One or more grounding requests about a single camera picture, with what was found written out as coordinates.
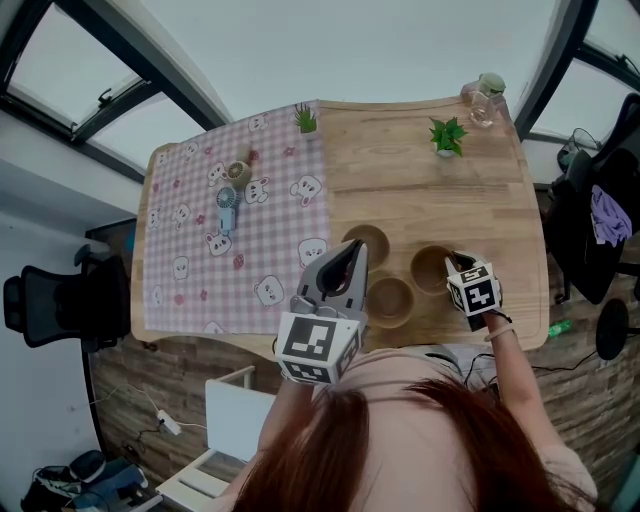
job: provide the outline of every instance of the table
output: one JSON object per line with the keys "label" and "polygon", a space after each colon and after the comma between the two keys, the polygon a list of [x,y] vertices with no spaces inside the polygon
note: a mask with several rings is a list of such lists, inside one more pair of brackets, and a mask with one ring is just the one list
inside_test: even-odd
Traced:
{"label": "table", "polygon": [[[369,284],[390,275],[411,282],[411,258],[427,245],[483,254],[502,283],[504,308],[522,347],[542,345],[549,328],[547,260],[533,184],[513,126],[498,116],[490,129],[477,128],[460,97],[394,104],[323,101],[320,107],[332,245],[358,224],[374,224],[387,234],[391,255],[369,275]],[[429,118],[446,121],[453,116],[469,135],[462,139],[464,156],[445,159],[429,142]],[[142,271],[153,161],[152,155],[131,275],[132,332],[146,342],[181,335],[144,329]],[[372,327],[367,350],[482,342],[486,330],[470,332],[447,294],[414,292],[413,317],[393,330]],[[198,336],[273,360],[271,335]]]}

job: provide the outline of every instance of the floor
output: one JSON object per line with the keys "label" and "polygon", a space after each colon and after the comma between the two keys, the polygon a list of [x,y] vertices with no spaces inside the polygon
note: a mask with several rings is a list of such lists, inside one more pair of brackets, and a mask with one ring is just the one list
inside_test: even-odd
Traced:
{"label": "floor", "polygon": [[[132,224],[93,232],[121,252],[130,266],[127,240]],[[624,261],[640,261],[640,239],[625,247]],[[549,257],[549,295],[561,290],[561,275]],[[640,309],[633,298],[635,279],[618,276],[607,298],[594,306],[575,289],[565,304],[552,305],[551,323],[570,319],[570,332],[549,339],[541,348],[528,352],[533,365],[572,367],[595,349],[595,326],[600,310],[610,298],[624,300],[631,325],[640,325]],[[152,485],[157,485],[201,455],[206,449],[205,431],[184,427],[178,437],[169,433],[145,432],[157,426],[154,406],[148,398],[131,388],[145,391],[155,405],[184,423],[205,423],[204,383],[247,365],[256,367],[256,388],[274,393],[280,376],[275,364],[249,352],[198,337],[173,337],[158,343],[158,350],[146,350],[128,336],[117,348],[91,356],[91,371],[105,443],[111,455],[124,454],[138,463]],[[626,468],[640,440],[640,344],[630,341],[622,354],[604,364],[592,356],[572,371],[538,370],[538,382],[553,424],[569,447],[574,449],[595,479],[604,500],[615,496]],[[135,453],[127,451],[133,447]],[[213,476],[230,479],[241,463],[217,457],[205,470]]]}

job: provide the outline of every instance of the green bottle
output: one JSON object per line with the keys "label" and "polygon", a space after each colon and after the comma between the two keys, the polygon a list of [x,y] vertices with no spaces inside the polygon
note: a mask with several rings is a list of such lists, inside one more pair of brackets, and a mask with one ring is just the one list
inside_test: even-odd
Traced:
{"label": "green bottle", "polygon": [[557,322],[549,327],[549,336],[551,338],[555,338],[563,332],[567,332],[569,329],[571,329],[571,320],[563,320],[562,322]]}

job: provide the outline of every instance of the black chair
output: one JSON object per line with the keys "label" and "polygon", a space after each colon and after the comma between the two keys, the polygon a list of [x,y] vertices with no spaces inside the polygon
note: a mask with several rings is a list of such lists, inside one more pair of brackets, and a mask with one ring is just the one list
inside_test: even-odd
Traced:
{"label": "black chair", "polygon": [[[570,283],[593,304],[602,301],[616,272],[640,277],[640,264],[621,263],[624,243],[599,245],[591,222],[591,189],[597,184],[625,210],[632,231],[640,229],[640,95],[630,94],[609,140],[590,157],[580,151],[567,173],[551,187],[552,204],[543,215],[547,250],[564,274],[560,304],[570,298]],[[635,296],[640,300],[640,280]]]}
{"label": "black chair", "polygon": [[129,279],[119,256],[102,261],[83,247],[83,271],[60,275],[26,266],[4,283],[5,325],[36,348],[80,338],[84,352],[113,347],[131,330]]}

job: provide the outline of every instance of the purple cloth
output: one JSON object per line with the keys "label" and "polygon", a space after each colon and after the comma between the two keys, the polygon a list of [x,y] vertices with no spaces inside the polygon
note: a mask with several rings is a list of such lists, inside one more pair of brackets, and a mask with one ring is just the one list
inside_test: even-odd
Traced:
{"label": "purple cloth", "polygon": [[591,221],[599,244],[609,242],[615,247],[631,238],[631,219],[598,185],[591,189]]}

